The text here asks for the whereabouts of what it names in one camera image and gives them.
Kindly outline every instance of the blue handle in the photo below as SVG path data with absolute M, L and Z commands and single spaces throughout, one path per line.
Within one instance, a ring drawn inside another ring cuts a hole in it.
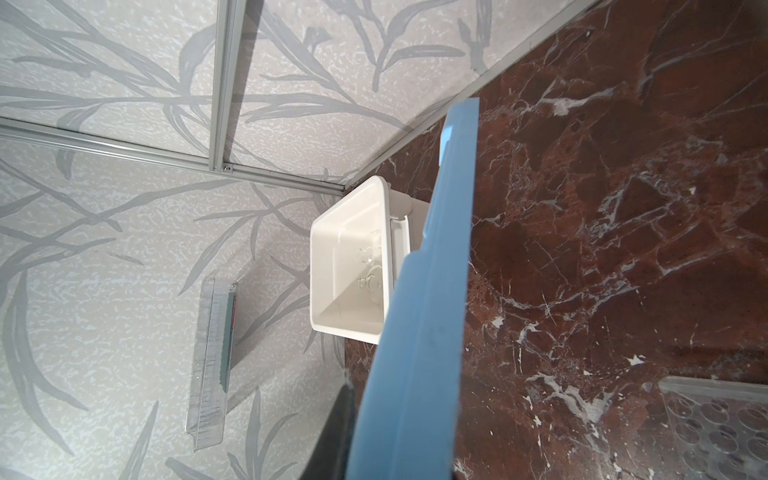
M 462 369 L 479 100 L 451 107 L 421 250 L 402 265 L 356 423 L 349 480 L 446 480 Z

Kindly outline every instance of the white container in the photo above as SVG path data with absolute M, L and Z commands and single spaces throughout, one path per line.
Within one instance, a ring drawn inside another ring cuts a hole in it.
M 408 253 L 422 245 L 429 204 L 371 177 L 310 230 L 310 322 L 318 332 L 379 343 Z

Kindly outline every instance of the marble floor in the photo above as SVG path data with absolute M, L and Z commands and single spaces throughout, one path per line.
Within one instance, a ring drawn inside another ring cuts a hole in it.
M 657 382 L 768 383 L 767 5 L 601 2 L 478 93 L 457 477 L 684 478 Z M 375 173 L 429 200 L 441 128 Z

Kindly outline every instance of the metal frame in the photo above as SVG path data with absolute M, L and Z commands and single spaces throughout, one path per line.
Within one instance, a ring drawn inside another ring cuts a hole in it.
M 247 167 L 245 165 L 225 164 L 224 166 L 228 168 L 223 169 L 221 172 L 214 172 L 209 170 L 208 159 L 205 157 L 181 154 L 174 151 L 161 150 L 160 148 L 144 147 L 142 145 L 81 134 L 60 128 L 46 127 L 44 125 L 30 124 L 25 121 L 11 120 L 9 118 L 0 118 L 0 138 L 163 165 L 165 167 L 176 167 L 260 184 L 298 188 L 318 194 L 340 196 L 344 188 L 343 185 Z
M 235 81 L 237 53 L 243 32 L 246 0 L 219 0 L 216 19 L 216 51 L 214 53 L 214 98 L 210 115 L 210 145 L 208 167 L 221 172 L 224 146 L 227 141 L 230 107 Z
M 470 98 L 472 95 L 477 93 L 478 90 L 490 83 L 491 80 L 498 77 L 503 71 L 505 71 L 507 68 L 510 68 L 515 62 L 523 58 L 525 54 L 538 47 L 540 43 L 549 38 L 549 35 L 552 35 L 557 30 L 560 30 L 563 25 L 587 10 L 587 8 L 591 7 L 596 1 L 597 0 L 574 0 L 574 2 L 569 6 L 560 10 L 560 12 L 552 17 L 549 22 L 543 24 L 520 45 L 507 53 L 504 58 L 497 61 L 488 70 L 483 72 L 483 74 L 477 77 L 475 81 L 467 85 L 464 90 L 456 94 L 454 98 L 445 103 L 442 107 L 435 111 L 435 113 L 429 115 L 422 123 L 416 125 L 416 127 L 414 127 L 414 129 L 409 133 L 400 137 L 400 139 L 395 141 L 395 143 L 390 147 L 386 148 L 383 153 L 376 157 L 374 161 L 369 163 L 367 167 L 363 168 L 360 172 L 358 172 L 357 175 L 355 175 L 351 180 L 344 184 L 344 191 L 348 191 L 354 188 L 358 182 L 366 177 L 366 175 L 374 171 L 379 165 L 384 163 L 392 155 L 396 154 L 407 144 L 409 144 L 411 140 L 423 134 L 428 128 L 443 118 L 448 113 L 448 109 L 450 107 L 459 103 L 460 101 L 464 101 L 467 98 Z

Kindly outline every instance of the transparent plastic container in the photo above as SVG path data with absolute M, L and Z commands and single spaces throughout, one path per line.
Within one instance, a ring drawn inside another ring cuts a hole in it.
M 768 386 L 668 376 L 659 388 L 686 478 L 768 478 Z

